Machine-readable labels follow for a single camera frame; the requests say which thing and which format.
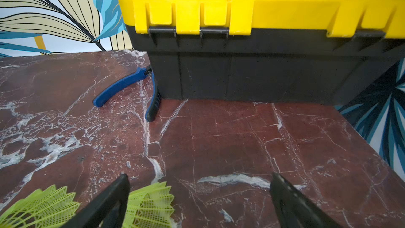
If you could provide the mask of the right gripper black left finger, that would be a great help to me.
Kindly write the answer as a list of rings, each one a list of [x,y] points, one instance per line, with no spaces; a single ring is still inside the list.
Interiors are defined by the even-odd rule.
[[[121,228],[127,210],[130,183],[121,174],[85,208],[68,220],[64,228]]]

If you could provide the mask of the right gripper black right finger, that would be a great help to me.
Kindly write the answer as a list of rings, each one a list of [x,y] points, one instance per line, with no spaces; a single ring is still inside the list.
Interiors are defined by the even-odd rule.
[[[279,173],[272,174],[270,195],[282,228],[340,228]]]

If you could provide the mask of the green shuttlecock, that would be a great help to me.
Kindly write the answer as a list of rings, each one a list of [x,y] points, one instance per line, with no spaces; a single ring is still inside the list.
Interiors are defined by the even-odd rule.
[[[60,228],[72,219],[80,203],[68,187],[37,189],[14,203],[1,215],[2,228]]]
[[[171,186],[166,182],[155,183],[132,191],[128,196],[124,228],[170,228],[174,213],[170,194]]]

